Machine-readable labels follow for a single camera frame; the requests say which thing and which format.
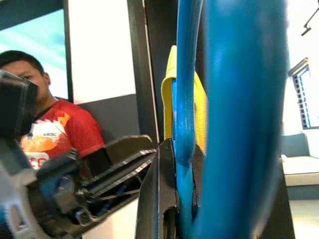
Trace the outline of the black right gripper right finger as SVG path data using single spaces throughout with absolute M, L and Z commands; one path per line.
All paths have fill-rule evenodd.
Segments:
M 205 155 L 199 146 L 195 147 L 194 155 L 192 158 L 192 172 L 193 172 L 193 197 L 192 197 L 192 216 L 197 215 L 198 208 L 200 206 L 200 192 L 201 192 L 201 176 L 202 166 Z

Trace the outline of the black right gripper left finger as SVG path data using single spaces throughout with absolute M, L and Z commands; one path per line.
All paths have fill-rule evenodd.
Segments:
M 171 139 L 159 145 L 140 188 L 137 239 L 177 238 L 175 160 Z

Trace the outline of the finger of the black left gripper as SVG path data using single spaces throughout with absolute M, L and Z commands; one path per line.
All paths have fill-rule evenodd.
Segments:
M 86 156 L 86 177 L 98 176 L 126 158 L 142 150 L 154 148 L 155 144 L 148 135 L 128 135 L 117 138 Z
M 105 193 L 112 183 L 123 179 L 130 173 L 135 172 L 139 167 L 143 166 L 156 150 L 142 150 L 130 155 L 118 164 L 111 166 L 108 170 L 92 179 L 92 194 Z

